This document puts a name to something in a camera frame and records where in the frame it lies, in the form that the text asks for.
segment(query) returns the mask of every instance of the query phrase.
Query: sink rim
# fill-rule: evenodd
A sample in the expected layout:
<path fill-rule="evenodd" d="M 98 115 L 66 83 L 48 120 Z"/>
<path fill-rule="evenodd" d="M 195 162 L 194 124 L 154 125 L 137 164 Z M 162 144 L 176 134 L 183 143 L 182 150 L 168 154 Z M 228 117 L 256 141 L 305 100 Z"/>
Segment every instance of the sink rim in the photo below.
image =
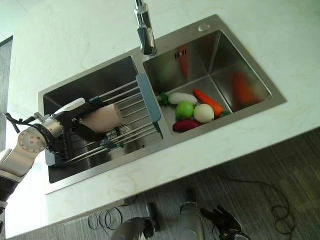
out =
<path fill-rule="evenodd" d="M 198 30 L 198 26 L 208 23 L 210 24 L 210 28 L 208 31 L 201 32 Z M 134 65 L 136 67 L 136 70 L 138 74 L 145 74 L 149 80 L 149 77 L 146 73 L 146 70 L 144 68 L 144 62 L 156 58 L 159 55 L 165 54 L 168 51 L 171 51 L 174 48 L 177 48 L 181 45 L 187 44 L 189 42 L 192 42 L 202 36 L 211 34 L 215 31 L 222 31 L 223 34 L 227 37 L 227 39 L 232 43 L 232 45 L 237 49 L 237 51 L 240 53 L 240 55 L 244 58 L 244 60 L 248 63 L 248 65 L 252 68 L 252 70 L 255 72 L 255 74 L 261 79 L 263 84 L 266 86 L 266 88 L 271 92 L 272 97 L 268 100 L 259 102 L 255 105 L 252 105 L 250 107 L 244 108 L 241 111 L 234 112 L 233 114 L 229 115 L 228 117 L 224 117 L 221 119 L 217 119 L 214 122 L 210 122 L 209 124 L 205 124 L 200 126 L 198 129 L 198 133 L 195 134 L 195 131 L 187 131 L 183 134 L 177 134 L 172 135 L 170 132 L 170 129 L 166 123 L 164 114 L 162 111 L 161 113 L 161 119 L 159 120 L 158 124 L 161 129 L 161 133 L 163 135 L 163 138 L 161 141 L 159 141 L 157 144 L 153 144 L 150 146 L 147 146 L 145 148 L 139 149 L 137 151 L 134 151 L 132 153 L 129 153 L 121 158 L 117 158 L 116 161 L 109 161 L 103 164 L 100 164 L 98 166 L 95 166 L 93 168 L 90 168 L 88 170 L 85 170 L 83 172 L 77 173 L 75 175 L 72 175 L 70 177 L 67 177 L 65 179 L 62 179 L 60 181 L 57 181 L 55 183 L 49 183 L 49 171 L 48 168 L 45 167 L 43 171 L 44 175 L 44 191 L 46 194 L 54 192 L 56 190 L 62 189 L 64 187 L 70 186 L 74 183 L 83 181 L 85 179 L 88 179 L 90 177 L 93 177 L 95 175 L 98 175 L 100 173 L 104 173 L 108 170 L 111 170 L 113 168 L 119 167 L 121 165 L 127 164 L 129 162 L 135 161 L 139 158 L 145 157 L 149 154 L 158 152 L 160 150 L 166 149 L 168 147 L 171 147 L 175 144 L 182 143 L 187 140 L 191 140 L 194 137 L 203 135 L 205 133 L 211 132 L 217 128 L 223 127 L 225 125 L 229 125 L 231 123 L 234 123 L 240 119 L 247 118 L 253 114 L 263 112 L 267 109 L 270 109 L 272 107 L 275 107 L 277 105 L 280 105 L 282 103 L 286 102 L 286 99 L 282 96 L 280 91 L 277 89 L 275 84 L 270 80 L 270 78 L 267 76 L 267 74 L 263 71 L 263 69 L 259 66 L 259 64 L 254 60 L 254 58 L 249 54 L 249 52 L 245 49 L 245 47 L 240 43 L 240 41 L 236 38 L 236 36 L 229 30 L 229 28 L 223 23 L 223 21 L 219 18 L 217 14 L 209 16 L 207 18 L 204 18 L 202 20 L 199 20 L 197 22 L 194 22 L 190 25 L 187 25 L 185 27 L 182 27 L 176 31 L 173 31 L 171 33 L 168 33 L 160 38 L 156 39 L 157 44 L 157 52 L 156 54 L 152 56 L 146 56 L 141 54 L 140 48 L 134 48 L 130 51 L 127 51 L 119 56 L 116 56 L 110 60 L 107 60 L 97 66 L 94 66 L 88 70 L 85 70 L 81 73 L 78 73 L 70 78 L 67 78 L 51 87 L 48 87 L 38 93 L 38 108 L 39 111 L 43 114 L 44 113 L 44 105 L 43 105 L 43 96 L 44 94 L 59 88 L 67 83 L 70 83 L 72 81 L 75 81 L 85 75 L 88 75 L 90 73 L 93 73 L 101 68 L 107 67 L 108 65 L 111 65 L 121 59 L 131 57 L 132 61 L 134 62 Z"/>

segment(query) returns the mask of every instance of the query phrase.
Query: green apple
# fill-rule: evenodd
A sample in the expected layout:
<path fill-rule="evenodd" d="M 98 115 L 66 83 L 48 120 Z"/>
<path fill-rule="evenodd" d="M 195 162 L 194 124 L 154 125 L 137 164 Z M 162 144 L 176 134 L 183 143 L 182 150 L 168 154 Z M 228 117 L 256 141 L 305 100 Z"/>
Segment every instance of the green apple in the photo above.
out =
<path fill-rule="evenodd" d="M 194 106 L 191 102 L 180 102 L 175 109 L 175 116 L 177 119 L 189 119 L 194 114 Z"/>

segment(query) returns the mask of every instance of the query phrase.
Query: blue rack handle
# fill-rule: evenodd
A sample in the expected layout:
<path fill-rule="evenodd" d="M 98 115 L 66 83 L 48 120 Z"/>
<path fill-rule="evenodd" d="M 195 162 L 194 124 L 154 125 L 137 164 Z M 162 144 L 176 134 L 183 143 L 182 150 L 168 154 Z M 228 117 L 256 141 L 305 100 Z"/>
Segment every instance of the blue rack handle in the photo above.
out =
<path fill-rule="evenodd" d="M 141 95 L 143 97 L 146 109 L 149 113 L 151 121 L 156 123 L 161 118 L 161 113 L 157 106 L 157 102 L 152 94 L 152 89 L 149 85 L 149 81 L 145 74 L 138 74 L 135 76 L 135 79 L 138 83 L 138 86 L 141 91 Z"/>

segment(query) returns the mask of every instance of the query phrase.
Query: robotic arm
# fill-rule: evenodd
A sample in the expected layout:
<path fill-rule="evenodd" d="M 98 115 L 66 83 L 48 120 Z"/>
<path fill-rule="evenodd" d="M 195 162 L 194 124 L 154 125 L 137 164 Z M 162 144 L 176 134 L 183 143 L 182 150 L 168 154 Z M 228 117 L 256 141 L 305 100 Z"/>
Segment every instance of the robotic arm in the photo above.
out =
<path fill-rule="evenodd" d="M 109 107 L 110 105 L 106 106 L 105 103 L 98 100 L 86 102 L 84 98 L 78 98 L 47 116 L 46 119 L 36 113 L 24 121 L 16 120 L 9 113 L 4 113 L 19 135 L 14 149 L 6 149 L 0 153 L 0 214 L 7 206 L 9 196 L 34 164 L 37 155 L 44 149 L 52 153 L 59 152 L 57 139 L 66 131 L 72 129 L 74 133 L 87 141 L 102 140 L 108 129 L 104 129 L 105 126 L 97 127 L 100 124 L 99 121 L 91 119 L 109 119 L 110 112 L 101 110 Z M 115 109 L 115 114 L 121 118 L 117 109 Z M 36 119 L 39 119 L 41 124 L 30 124 Z M 29 127 L 20 132 L 17 125 Z"/>

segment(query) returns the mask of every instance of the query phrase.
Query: sink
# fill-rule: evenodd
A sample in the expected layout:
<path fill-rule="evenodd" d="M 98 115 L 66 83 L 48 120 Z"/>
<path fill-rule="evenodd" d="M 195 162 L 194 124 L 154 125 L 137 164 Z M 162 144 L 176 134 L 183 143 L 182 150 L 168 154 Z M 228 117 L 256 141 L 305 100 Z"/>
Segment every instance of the sink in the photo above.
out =
<path fill-rule="evenodd" d="M 196 88 L 219 103 L 224 111 L 231 113 L 272 97 L 222 30 L 160 54 L 145 61 L 143 66 L 156 95 L 162 92 L 192 95 L 192 90 Z M 176 122 L 175 109 L 174 105 L 161 107 L 171 134 L 181 135 L 172 131 L 172 125 Z M 205 132 L 216 127 L 216 121 L 208 123 Z M 199 135 L 198 128 L 192 131 Z"/>
<path fill-rule="evenodd" d="M 127 123 L 120 127 L 124 133 L 148 125 L 151 117 L 144 107 L 141 95 L 129 98 L 136 75 L 145 75 L 153 100 L 162 92 L 192 94 L 197 88 L 231 112 L 192 130 L 177 133 L 172 130 L 176 122 L 174 106 L 159 106 L 160 118 L 153 131 L 130 143 L 95 155 L 83 154 L 99 148 L 101 142 L 85 142 L 72 132 L 65 134 L 65 155 L 45 153 L 49 165 L 46 170 L 50 193 L 103 173 L 120 165 L 168 148 L 217 128 L 247 118 L 253 114 L 284 103 L 286 100 L 258 63 L 217 16 L 213 15 L 156 39 L 157 52 L 142 55 L 137 47 L 100 65 L 70 77 L 39 93 L 39 110 L 52 114 L 61 106 L 80 97 L 87 101 L 105 92 L 111 92 L 108 103 L 116 103 Z M 113 99 L 121 86 L 122 99 Z"/>

